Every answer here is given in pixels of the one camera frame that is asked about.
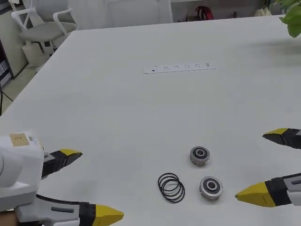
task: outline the ball bearing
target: ball bearing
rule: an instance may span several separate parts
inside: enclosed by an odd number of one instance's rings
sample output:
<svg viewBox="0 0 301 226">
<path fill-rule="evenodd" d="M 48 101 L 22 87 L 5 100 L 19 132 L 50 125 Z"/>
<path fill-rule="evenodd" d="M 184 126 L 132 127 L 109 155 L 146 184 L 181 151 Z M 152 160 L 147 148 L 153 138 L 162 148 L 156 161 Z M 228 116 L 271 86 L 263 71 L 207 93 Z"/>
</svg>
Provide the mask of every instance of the ball bearing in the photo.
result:
<svg viewBox="0 0 301 226">
<path fill-rule="evenodd" d="M 193 164 L 197 166 L 207 165 L 207 163 L 209 162 L 209 158 L 209 151 L 202 146 L 196 146 L 190 151 L 190 160 Z"/>
<path fill-rule="evenodd" d="M 199 191 L 208 200 L 216 200 L 222 194 L 222 183 L 214 177 L 204 177 L 201 180 Z"/>
</svg>

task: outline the yellow fingertip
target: yellow fingertip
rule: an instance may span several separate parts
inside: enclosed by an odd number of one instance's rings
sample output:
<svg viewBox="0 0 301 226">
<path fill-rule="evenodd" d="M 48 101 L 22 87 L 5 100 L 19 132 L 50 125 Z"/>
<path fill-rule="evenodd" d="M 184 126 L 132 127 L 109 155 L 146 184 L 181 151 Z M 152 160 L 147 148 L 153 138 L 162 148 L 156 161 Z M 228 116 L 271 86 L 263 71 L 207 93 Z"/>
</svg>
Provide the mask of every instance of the yellow fingertip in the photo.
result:
<svg viewBox="0 0 301 226">
<path fill-rule="evenodd" d="M 276 129 L 276 130 L 267 132 L 264 135 L 267 135 L 267 134 L 279 134 L 279 135 L 281 135 L 281 134 L 283 134 L 287 130 L 288 130 L 288 128 L 280 128 L 280 129 Z"/>
<path fill-rule="evenodd" d="M 120 221 L 124 213 L 109 206 L 96 205 L 95 220 L 92 226 L 108 226 Z"/>
<path fill-rule="evenodd" d="M 72 150 L 72 149 L 61 149 L 60 151 L 62 153 L 64 153 L 65 155 L 67 155 L 67 156 L 72 155 L 72 154 L 82 154 L 81 152 L 75 151 L 75 150 Z"/>
<path fill-rule="evenodd" d="M 276 207 L 264 182 L 249 186 L 235 195 L 237 200 L 257 206 Z"/>
</svg>

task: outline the label sticker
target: label sticker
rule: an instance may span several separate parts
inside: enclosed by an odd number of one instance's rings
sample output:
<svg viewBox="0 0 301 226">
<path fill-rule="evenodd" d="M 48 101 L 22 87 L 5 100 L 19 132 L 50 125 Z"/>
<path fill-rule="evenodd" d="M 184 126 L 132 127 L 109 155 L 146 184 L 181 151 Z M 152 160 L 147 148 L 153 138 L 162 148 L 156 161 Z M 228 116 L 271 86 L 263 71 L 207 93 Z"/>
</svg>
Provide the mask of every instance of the label sticker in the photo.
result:
<svg viewBox="0 0 301 226">
<path fill-rule="evenodd" d="M 29 142 L 24 133 L 10 134 L 9 137 L 14 147 L 29 145 Z"/>
</svg>

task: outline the cable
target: cable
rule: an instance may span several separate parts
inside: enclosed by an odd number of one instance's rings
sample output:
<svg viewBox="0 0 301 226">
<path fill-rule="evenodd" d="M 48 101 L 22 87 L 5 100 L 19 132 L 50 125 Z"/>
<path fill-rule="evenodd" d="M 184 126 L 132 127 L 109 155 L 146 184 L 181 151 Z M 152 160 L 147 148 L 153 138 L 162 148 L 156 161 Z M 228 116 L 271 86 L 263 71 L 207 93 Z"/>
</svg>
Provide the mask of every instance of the cable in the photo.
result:
<svg viewBox="0 0 301 226">
<path fill-rule="evenodd" d="M 0 116 L 1 116 L 2 115 L 2 107 L 3 107 L 3 95 L 5 95 L 11 102 L 13 102 L 14 100 L 2 91 L 1 85 L 0 85 L 0 95 L 1 95 L 1 98 L 0 98 Z"/>
<path fill-rule="evenodd" d="M 2 115 L 2 104 L 3 104 L 3 93 L 0 90 L 1 100 L 0 100 L 0 116 Z"/>
<path fill-rule="evenodd" d="M 10 98 L 8 95 L 5 94 L 5 92 L 2 91 L 2 93 L 4 94 L 4 96 L 6 96 L 11 102 L 13 102 L 14 100 L 12 98 Z"/>
</svg>

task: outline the leaf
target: leaf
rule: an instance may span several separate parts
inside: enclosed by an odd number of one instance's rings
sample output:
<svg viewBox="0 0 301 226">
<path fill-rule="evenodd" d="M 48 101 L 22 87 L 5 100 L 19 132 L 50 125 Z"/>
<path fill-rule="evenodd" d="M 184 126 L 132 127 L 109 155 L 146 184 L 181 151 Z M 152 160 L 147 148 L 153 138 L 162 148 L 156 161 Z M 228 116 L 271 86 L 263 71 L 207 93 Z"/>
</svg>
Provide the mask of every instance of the leaf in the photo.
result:
<svg viewBox="0 0 301 226">
<path fill-rule="evenodd" d="M 282 6 L 291 6 L 297 2 L 299 2 L 299 0 L 282 0 Z"/>
<path fill-rule="evenodd" d="M 287 30 L 288 30 L 289 35 L 291 35 L 293 38 L 296 38 L 301 33 L 301 25 L 289 24 L 287 26 Z"/>
<path fill-rule="evenodd" d="M 299 23 L 301 19 L 301 6 L 296 5 L 290 8 L 286 16 L 280 19 L 284 24 Z"/>
</svg>

